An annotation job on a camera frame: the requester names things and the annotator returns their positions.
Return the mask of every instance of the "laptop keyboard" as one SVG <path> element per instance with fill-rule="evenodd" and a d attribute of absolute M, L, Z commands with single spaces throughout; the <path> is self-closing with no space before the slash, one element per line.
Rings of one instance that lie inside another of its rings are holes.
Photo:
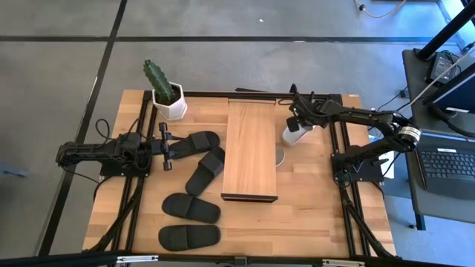
<path fill-rule="evenodd" d="M 427 178 L 475 182 L 475 155 L 418 150 Z"/>

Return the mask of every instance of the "table leg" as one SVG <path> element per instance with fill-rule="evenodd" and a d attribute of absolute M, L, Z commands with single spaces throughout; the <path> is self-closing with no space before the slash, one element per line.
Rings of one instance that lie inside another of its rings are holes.
<path fill-rule="evenodd" d="M 420 230 L 420 231 L 425 231 L 424 215 L 417 214 L 417 213 L 414 213 L 414 214 L 416 215 L 416 224 L 409 225 L 409 227 Z"/>

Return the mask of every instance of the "wooden table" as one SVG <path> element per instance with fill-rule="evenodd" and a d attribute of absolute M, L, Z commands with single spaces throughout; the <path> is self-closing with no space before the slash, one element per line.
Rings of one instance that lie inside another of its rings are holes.
<path fill-rule="evenodd" d="M 143 91 L 125 90 L 122 95 L 113 136 L 126 132 L 139 116 Z M 361 107 L 357 95 L 343 95 L 346 106 Z M 228 99 L 187 97 L 188 111 L 177 122 L 167 122 L 175 136 L 188 136 L 197 131 L 214 131 L 226 147 Z M 201 199 L 220 206 L 222 214 L 217 226 L 221 241 L 214 246 L 181 254 L 246 255 L 262 257 L 348 257 L 347 239 L 338 187 L 332 181 L 330 154 L 333 147 L 330 130 L 315 128 L 291 148 L 281 142 L 291 116 L 288 106 L 276 105 L 276 136 L 279 146 L 285 148 L 285 161 L 277 167 L 278 200 L 269 203 L 228 202 L 220 194 L 223 173 L 202 193 Z M 157 122 L 165 121 L 159 114 Z M 352 145 L 368 143 L 367 129 L 348 124 Z M 337 126 L 340 146 L 343 145 Z M 158 242 L 158 231 L 167 225 L 201 224 L 164 214 L 162 202 L 170 194 L 185 192 L 185 184 L 204 154 L 173 161 L 173 170 L 164 171 L 163 158 L 155 156 L 152 172 L 145 180 L 140 214 L 134 237 L 134 252 L 171 254 Z M 117 217 L 124 185 L 123 177 L 114 177 L 98 190 L 83 248 L 95 245 Z M 377 239 L 395 254 L 393 238 L 381 192 L 368 182 L 359 183 L 364 219 Z M 128 221 L 122 229 L 119 248 L 125 247 Z M 356 250 L 361 253 L 358 227 L 353 222 Z"/>

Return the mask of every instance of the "white cable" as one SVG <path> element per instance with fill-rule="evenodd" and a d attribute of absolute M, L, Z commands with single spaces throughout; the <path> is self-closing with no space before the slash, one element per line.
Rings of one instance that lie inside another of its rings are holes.
<path fill-rule="evenodd" d="M 404 112 L 405 110 L 407 110 L 411 105 L 414 104 L 415 101 L 417 101 L 417 99 L 419 99 L 424 93 L 425 91 L 429 90 L 429 88 L 434 84 L 436 83 L 440 78 L 442 78 L 447 72 L 451 71 L 451 69 L 453 69 L 454 67 L 456 67 L 464 58 L 466 58 L 467 56 L 470 56 L 471 53 L 473 53 L 475 51 L 475 48 L 472 48 L 468 51 L 468 53 L 466 53 L 463 57 L 461 57 L 460 59 L 458 59 L 455 63 L 453 63 L 447 70 L 445 70 L 443 73 L 441 73 L 439 76 L 437 76 L 437 78 L 435 78 L 426 88 L 424 88 L 424 90 L 422 90 L 422 92 L 420 94 L 418 94 L 414 99 L 413 101 L 411 101 L 407 106 L 406 108 L 404 108 L 402 111 L 400 111 L 401 113 Z"/>
<path fill-rule="evenodd" d="M 359 7 L 360 7 L 360 6 L 363 6 L 363 4 L 360 3 L 360 1 L 358 1 L 358 0 L 354 0 L 354 1 L 355 1 L 355 3 L 356 3 Z M 368 10 L 366 10 L 366 7 L 363 7 L 363 11 L 364 11 L 368 16 L 370 16 L 370 17 L 372 17 L 372 18 L 380 19 L 380 18 L 385 17 L 385 16 L 387 16 L 387 15 L 389 15 L 389 14 L 395 12 L 396 10 L 398 10 L 400 7 L 402 7 L 402 5 L 403 5 L 406 1 L 407 1 L 407 0 L 403 0 L 403 1 L 402 1 L 400 4 L 398 4 L 393 10 L 391 10 L 390 12 L 388 12 L 388 13 L 386 13 L 386 14 L 384 14 L 384 15 L 381 15 L 381 16 L 375 16 L 375 15 L 369 13 Z"/>

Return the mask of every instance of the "wooden board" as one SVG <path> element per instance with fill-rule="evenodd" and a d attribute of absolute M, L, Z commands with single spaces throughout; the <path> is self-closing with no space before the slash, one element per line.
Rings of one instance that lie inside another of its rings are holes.
<path fill-rule="evenodd" d="M 117 114 L 114 136 L 125 132 L 138 117 L 143 91 L 126 90 Z M 361 107 L 357 96 L 344 96 L 347 106 Z M 186 99 L 188 111 L 183 120 L 169 122 L 175 136 L 188 136 L 196 131 L 214 131 L 226 147 L 229 113 L 227 98 L 193 97 Z M 282 145 L 285 119 L 291 116 L 288 106 L 275 106 L 275 141 Z M 364 126 L 348 125 L 352 144 L 368 142 Z M 200 196 L 220 206 L 222 214 L 217 226 L 221 241 L 208 248 L 178 254 L 248 255 L 263 257 L 348 257 L 347 241 L 338 189 L 331 180 L 330 131 L 315 128 L 297 145 L 285 148 L 284 163 L 277 168 L 279 199 L 272 204 L 223 201 L 223 174 L 218 176 Z M 153 159 L 153 170 L 145 181 L 133 251 L 170 254 L 158 243 L 158 231 L 167 225 L 201 224 L 164 214 L 163 200 L 176 192 L 185 192 L 185 184 L 204 154 L 173 161 L 173 170 L 162 169 L 163 158 Z M 83 248 L 95 245 L 117 216 L 124 179 L 114 177 L 98 190 Z M 393 238 L 381 192 L 370 184 L 359 183 L 364 218 L 373 233 L 392 253 Z M 125 246 L 128 223 L 122 230 L 120 248 Z M 357 251 L 361 251 L 357 227 L 353 224 Z"/>
<path fill-rule="evenodd" d="M 274 202 L 275 101 L 229 102 L 224 200 Z"/>

